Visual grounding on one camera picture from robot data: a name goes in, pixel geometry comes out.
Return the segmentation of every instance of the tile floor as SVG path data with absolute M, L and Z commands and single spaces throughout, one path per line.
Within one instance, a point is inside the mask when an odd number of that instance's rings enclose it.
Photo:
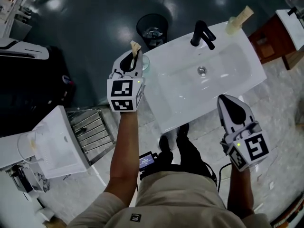
M 271 143 L 269 158 L 251 168 L 252 189 L 257 212 L 275 219 L 304 190 L 304 129 L 296 123 L 303 122 L 304 60 L 297 67 L 286 71 L 281 59 L 264 65 L 267 80 L 243 94 L 251 106 L 255 118 L 266 130 Z M 217 110 L 190 122 L 189 139 L 198 148 L 202 159 L 209 163 L 218 175 L 220 167 L 229 163 L 219 144 L 224 134 Z M 180 163 L 173 130 L 169 132 L 174 163 Z M 150 108 L 143 99 L 139 107 L 140 154 L 160 152 L 160 129 Z M 84 210 L 105 188 L 109 181 L 113 150 L 98 161 L 89 176 L 70 180 L 42 195 L 45 204 L 51 206 L 66 222 Z M 227 202 L 231 167 L 222 171 L 220 196 Z

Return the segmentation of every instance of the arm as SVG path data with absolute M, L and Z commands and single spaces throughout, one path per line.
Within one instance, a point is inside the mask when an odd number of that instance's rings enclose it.
M 134 195 L 139 170 L 137 112 L 123 113 L 111 162 L 110 181 L 105 192 L 117 196 L 129 206 Z
M 250 170 L 239 172 L 232 164 L 228 210 L 241 219 L 254 214 L 253 194 L 250 182 Z
M 68 228 L 102 228 L 117 212 L 130 205 L 139 170 L 137 112 L 123 113 L 111 162 L 110 181 L 104 193 Z

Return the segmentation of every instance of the fiducial marker cube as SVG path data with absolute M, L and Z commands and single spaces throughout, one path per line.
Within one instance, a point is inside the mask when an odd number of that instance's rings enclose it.
M 107 80 L 107 98 L 114 112 L 135 112 L 143 97 L 143 78 Z
M 269 139 L 264 131 L 235 140 L 227 151 L 239 171 L 259 164 L 269 155 Z

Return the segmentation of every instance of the small screen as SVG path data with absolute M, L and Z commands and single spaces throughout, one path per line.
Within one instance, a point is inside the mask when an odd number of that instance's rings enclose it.
M 154 163 L 154 159 L 152 155 L 147 155 L 145 157 L 142 157 L 139 159 L 139 169 L 146 167 L 147 165 L 150 165 Z

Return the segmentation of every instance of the white sink counter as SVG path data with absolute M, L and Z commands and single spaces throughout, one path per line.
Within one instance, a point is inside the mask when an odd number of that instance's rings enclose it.
M 210 50 L 187 34 L 147 53 L 143 73 L 145 96 L 162 133 L 214 110 L 220 94 L 240 96 L 266 79 L 262 65 L 243 30 L 230 36 L 226 22 L 210 26 L 217 37 Z M 206 75 L 198 74 L 198 67 Z
M 289 16 L 288 11 L 288 9 L 281 9 L 277 10 L 276 14 L 284 24 L 295 49 L 299 50 L 304 45 L 304 28 L 296 15 L 293 13 Z

